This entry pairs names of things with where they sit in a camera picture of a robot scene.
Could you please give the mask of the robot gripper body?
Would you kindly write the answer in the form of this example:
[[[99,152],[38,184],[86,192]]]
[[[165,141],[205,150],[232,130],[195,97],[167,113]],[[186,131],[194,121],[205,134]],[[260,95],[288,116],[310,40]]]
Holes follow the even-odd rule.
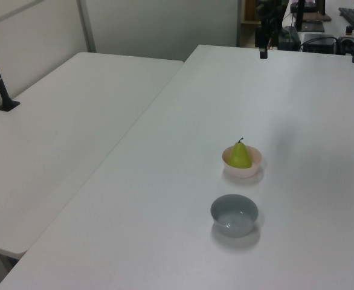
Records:
[[[255,29],[255,47],[267,48],[270,39],[270,34],[263,27]]]

